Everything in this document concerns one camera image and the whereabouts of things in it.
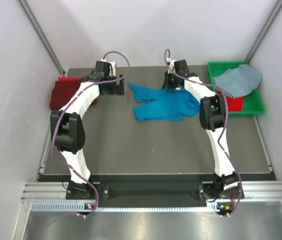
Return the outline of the blue t shirt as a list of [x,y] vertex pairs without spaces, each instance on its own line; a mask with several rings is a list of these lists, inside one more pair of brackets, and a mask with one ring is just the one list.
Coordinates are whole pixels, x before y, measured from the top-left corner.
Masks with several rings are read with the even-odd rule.
[[193,117],[200,111],[200,102],[187,90],[151,89],[129,84],[135,101],[141,104],[133,109],[138,122],[164,120],[182,122],[184,116]]

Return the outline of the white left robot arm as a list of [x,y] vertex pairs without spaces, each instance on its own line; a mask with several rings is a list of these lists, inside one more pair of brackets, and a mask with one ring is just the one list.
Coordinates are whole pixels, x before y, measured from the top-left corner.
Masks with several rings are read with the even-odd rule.
[[97,196],[83,151],[86,134],[82,118],[100,95],[124,95],[124,76],[117,75],[114,61],[98,60],[94,70],[79,81],[79,88],[68,103],[50,114],[51,147],[57,148],[70,170],[68,200]]

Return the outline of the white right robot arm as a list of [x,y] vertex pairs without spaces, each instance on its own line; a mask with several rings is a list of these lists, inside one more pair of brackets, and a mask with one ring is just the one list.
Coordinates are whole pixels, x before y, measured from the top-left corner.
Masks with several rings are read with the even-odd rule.
[[226,97],[212,91],[211,84],[203,83],[190,72],[185,60],[165,57],[164,62],[167,66],[165,86],[182,87],[200,101],[199,122],[209,137],[214,157],[212,198],[216,200],[228,195],[234,198],[234,191],[238,191],[237,199],[240,200],[243,196],[241,176],[230,158],[227,143],[229,111]]

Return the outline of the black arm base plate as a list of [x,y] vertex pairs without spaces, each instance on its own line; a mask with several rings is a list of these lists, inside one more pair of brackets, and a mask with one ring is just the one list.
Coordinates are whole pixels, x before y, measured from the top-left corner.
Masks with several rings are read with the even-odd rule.
[[243,196],[240,186],[222,190],[215,183],[207,182],[126,182],[96,183],[96,191],[88,184],[69,183],[66,189],[67,200],[114,200],[119,197],[181,197],[195,201],[237,199]]

